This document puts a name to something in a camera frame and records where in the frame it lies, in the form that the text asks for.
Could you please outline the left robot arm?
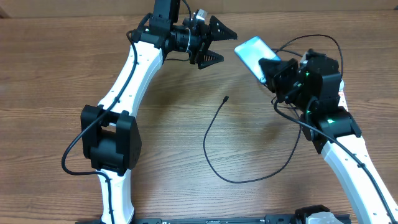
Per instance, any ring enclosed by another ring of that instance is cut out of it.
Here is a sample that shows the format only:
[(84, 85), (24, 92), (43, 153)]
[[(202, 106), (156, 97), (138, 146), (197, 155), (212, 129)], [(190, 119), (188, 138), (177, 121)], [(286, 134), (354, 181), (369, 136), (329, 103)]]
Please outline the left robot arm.
[(188, 54), (199, 69), (223, 61), (212, 42), (236, 39), (237, 34), (215, 16), (207, 22), (199, 9), (177, 25), (179, 1), (156, 1), (152, 13), (127, 32), (129, 56), (114, 85), (96, 105), (81, 112), (83, 154), (100, 179), (103, 214), (100, 223), (132, 223), (131, 171), (141, 153), (137, 111), (153, 76), (170, 52)]

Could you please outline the Samsung Galaxy smartphone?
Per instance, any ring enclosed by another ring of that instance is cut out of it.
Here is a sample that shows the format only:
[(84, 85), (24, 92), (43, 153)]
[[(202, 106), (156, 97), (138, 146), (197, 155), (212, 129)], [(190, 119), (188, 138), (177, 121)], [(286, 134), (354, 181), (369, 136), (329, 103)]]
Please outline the Samsung Galaxy smartphone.
[(271, 62), (281, 61), (280, 57), (259, 36), (238, 45), (234, 52), (262, 84), (266, 84), (266, 76), (260, 67), (260, 59), (264, 58)]

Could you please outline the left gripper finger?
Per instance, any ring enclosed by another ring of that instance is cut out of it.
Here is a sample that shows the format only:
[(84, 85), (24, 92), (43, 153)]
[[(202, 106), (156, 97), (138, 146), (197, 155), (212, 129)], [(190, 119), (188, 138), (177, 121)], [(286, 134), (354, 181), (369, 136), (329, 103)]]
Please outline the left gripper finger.
[(237, 33), (227, 28), (215, 16), (210, 17), (208, 28), (209, 28), (210, 39), (212, 41), (236, 40), (238, 38)]
[(199, 69), (204, 69), (216, 63), (224, 61), (224, 57), (216, 52), (207, 50), (206, 52), (199, 52), (197, 58), (197, 65)]

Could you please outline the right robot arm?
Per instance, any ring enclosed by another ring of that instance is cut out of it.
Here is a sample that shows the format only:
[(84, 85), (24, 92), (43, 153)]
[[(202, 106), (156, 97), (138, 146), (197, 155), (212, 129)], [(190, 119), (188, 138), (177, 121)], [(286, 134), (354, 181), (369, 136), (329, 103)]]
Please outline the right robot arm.
[(341, 98), (337, 60), (308, 50), (301, 61), (258, 60), (277, 103), (302, 111), (301, 125), (343, 188), (359, 223), (397, 223), (397, 203), (373, 165), (361, 129)]

